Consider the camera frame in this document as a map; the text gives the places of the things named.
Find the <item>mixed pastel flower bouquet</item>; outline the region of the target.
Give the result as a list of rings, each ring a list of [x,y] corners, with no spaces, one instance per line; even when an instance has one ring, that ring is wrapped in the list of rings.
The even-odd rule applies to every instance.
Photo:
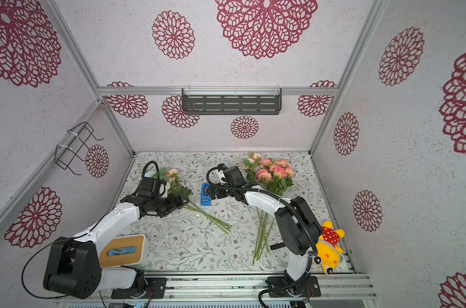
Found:
[[[185,186],[184,181],[180,179],[180,172],[176,168],[157,168],[156,171],[148,171],[148,168],[145,167],[142,169],[142,174],[140,181],[144,180],[144,177],[148,178],[159,178],[160,180],[165,180],[169,184],[168,194],[179,195],[185,200],[184,208],[191,210],[197,214],[202,215],[204,218],[208,219],[213,225],[219,228],[226,234],[231,232],[232,226],[228,223],[207,214],[202,210],[195,202],[190,200],[192,196],[192,190]]]

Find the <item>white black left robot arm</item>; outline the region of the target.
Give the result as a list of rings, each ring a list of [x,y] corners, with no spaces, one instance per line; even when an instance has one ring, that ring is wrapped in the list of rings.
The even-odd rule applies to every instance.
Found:
[[[99,256],[128,225],[150,214],[165,217],[187,202],[178,194],[165,198],[124,197],[93,226],[72,237],[60,237],[51,245],[44,289],[78,299],[103,290],[113,290],[118,299],[162,298],[166,287],[164,278],[148,280],[142,270],[131,266],[103,268]]]

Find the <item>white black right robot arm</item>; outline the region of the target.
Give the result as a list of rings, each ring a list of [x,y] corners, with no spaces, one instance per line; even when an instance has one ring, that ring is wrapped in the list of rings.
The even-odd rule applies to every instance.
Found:
[[[322,229],[305,199],[289,200],[259,186],[244,188],[212,184],[208,194],[212,199],[235,198],[275,218],[282,242],[289,250],[287,276],[295,282],[310,272],[312,258],[318,254],[316,244]]]

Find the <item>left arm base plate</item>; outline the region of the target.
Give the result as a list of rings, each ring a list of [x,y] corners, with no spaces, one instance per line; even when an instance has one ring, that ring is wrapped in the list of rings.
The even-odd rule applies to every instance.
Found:
[[[167,279],[163,277],[144,278],[129,289],[115,289],[111,299],[162,299],[166,290]]]

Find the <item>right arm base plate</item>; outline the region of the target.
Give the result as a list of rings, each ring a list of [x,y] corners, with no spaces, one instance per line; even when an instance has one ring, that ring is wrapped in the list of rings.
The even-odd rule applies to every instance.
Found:
[[[321,297],[321,289],[318,283],[318,280],[314,276],[308,276],[302,281],[297,283],[290,288],[287,288],[288,285],[292,284],[290,278],[286,277],[268,277],[266,279],[267,287],[270,290],[269,296],[271,298],[281,298],[281,297],[300,297],[300,298],[311,298],[311,297]]]

